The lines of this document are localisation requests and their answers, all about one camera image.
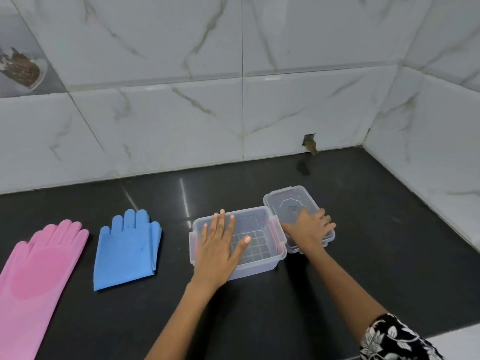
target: forearm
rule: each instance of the forearm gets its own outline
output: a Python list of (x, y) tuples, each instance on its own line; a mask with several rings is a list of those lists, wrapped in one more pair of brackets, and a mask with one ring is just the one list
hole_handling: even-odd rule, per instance
[(185, 358), (195, 328), (212, 297), (195, 282), (190, 282), (180, 303), (150, 349), (145, 360), (182, 360)]
[(304, 253), (322, 278), (350, 332), (360, 343), (372, 321), (387, 310), (343, 270), (321, 244)]

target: container lid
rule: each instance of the container lid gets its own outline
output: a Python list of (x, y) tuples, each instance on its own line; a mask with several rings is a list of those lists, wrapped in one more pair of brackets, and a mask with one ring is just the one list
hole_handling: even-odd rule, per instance
[[(294, 224), (297, 221), (302, 207), (307, 208), (309, 215), (319, 210), (314, 199), (302, 186), (286, 187), (265, 194), (263, 204), (270, 208), (281, 222), (287, 224)], [(295, 245), (295, 242), (288, 235), (286, 239), (286, 251), (289, 254), (298, 253), (300, 249)], [(335, 231), (331, 230), (327, 232), (321, 243), (325, 247), (333, 239), (335, 239)]]

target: person's right arm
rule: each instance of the person's right arm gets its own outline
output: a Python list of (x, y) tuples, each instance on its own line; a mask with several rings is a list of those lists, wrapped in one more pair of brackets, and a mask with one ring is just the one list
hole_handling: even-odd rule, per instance
[(282, 223), (282, 228), (310, 260), (342, 315), (357, 343), (360, 344), (369, 325), (387, 313), (330, 255), (321, 240), (336, 227), (320, 209), (313, 215), (302, 210), (295, 224)]

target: floral pattern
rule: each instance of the floral pattern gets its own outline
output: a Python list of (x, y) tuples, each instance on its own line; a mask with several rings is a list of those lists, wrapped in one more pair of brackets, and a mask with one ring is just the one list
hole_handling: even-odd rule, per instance
[(384, 314), (368, 328), (360, 343), (362, 360), (444, 360), (438, 350), (396, 316)]

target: clear plastic container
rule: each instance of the clear plastic container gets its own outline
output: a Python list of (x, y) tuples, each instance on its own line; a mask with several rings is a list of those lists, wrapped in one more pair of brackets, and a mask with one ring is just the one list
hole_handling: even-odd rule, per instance
[[(297, 221), (302, 207), (306, 207), (309, 214), (319, 210), (314, 199), (302, 186), (287, 187), (265, 194), (263, 204), (270, 208), (280, 221), (287, 224), (294, 224)], [(335, 239), (335, 231), (331, 230), (325, 235), (321, 243), (326, 247), (333, 239)], [(288, 235), (286, 236), (285, 247), (289, 254), (302, 253)]]
[[(252, 276), (274, 269), (280, 260), (285, 259), (287, 238), (277, 216), (268, 207), (255, 207), (246, 210), (225, 213), (225, 227), (230, 215), (235, 215), (235, 229), (230, 250), (235, 250), (238, 242), (245, 236), (251, 237), (248, 248), (242, 255), (237, 268), (228, 280)], [(190, 263), (195, 266), (195, 254), (204, 224), (210, 225), (213, 216), (197, 218), (189, 233)]]

